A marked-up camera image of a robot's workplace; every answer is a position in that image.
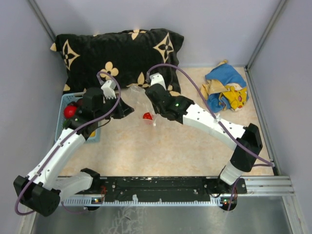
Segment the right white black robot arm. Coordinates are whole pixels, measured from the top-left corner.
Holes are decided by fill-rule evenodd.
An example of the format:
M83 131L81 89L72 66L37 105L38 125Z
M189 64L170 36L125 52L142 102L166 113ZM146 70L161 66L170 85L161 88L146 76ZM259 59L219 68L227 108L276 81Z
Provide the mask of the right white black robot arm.
M213 186L213 192L235 191L235 182L243 173L251 171L263 148L259 128L252 123L242 126L213 116L187 97L172 96L160 84L147 88L145 95L155 112L163 118L202 130L233 151Z

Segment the light blue plastic basket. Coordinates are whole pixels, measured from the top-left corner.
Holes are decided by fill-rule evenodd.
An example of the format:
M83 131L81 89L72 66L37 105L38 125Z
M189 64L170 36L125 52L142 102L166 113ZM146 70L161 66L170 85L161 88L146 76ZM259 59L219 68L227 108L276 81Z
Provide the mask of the light blue plastic basket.
M66 118L63 115L64 108L71 102L78 101L80 98L82 98L83 94L84 94L83 92L79 92L79 93L64 94L62 96L61 102L60 102L59 113L58 113L58 121L57 121L57 126L56 126L56 134L55 134L54 142L58 141L61 135L62 129L63 129L63 123L66 120ZM98 128L95 130L95 132L96 132L96 135L94 137L89 137L86 140L86 143L97 143L100 141L101 129Z

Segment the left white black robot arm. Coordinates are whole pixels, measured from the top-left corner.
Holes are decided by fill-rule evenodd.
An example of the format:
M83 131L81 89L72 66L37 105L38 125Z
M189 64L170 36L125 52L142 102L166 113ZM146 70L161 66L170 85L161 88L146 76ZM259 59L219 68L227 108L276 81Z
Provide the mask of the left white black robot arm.
M57 182L57 177L75 151L83 145L91 133L99 127L103 119L122 119L134 112L120 95L108 96L100 88L90 88L76 102L69 107L76 111L68 118L51 150L43 160L27 176L17 176L13 182L18 196L15 212L22 204L30 211L47 217L51 215L59 203L72 195L88 190L96 193L101 189L99 173L91 169L82 169L77 175Z

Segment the clear polka dot zip bag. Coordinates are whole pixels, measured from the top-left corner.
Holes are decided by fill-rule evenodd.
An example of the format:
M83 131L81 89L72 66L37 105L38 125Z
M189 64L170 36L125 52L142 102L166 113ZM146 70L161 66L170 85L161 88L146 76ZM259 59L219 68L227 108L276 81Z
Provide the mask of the clear polka dot zip bag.
M146 89L142 87L132 85L125 91L124 96L126 102L134 108L135 114L142 123L144 123L145 125L156 127L156 113L152 103L146 96L145 91ZM143 114L146 112L150 112L153 115L153 121L145 121L142 119Z

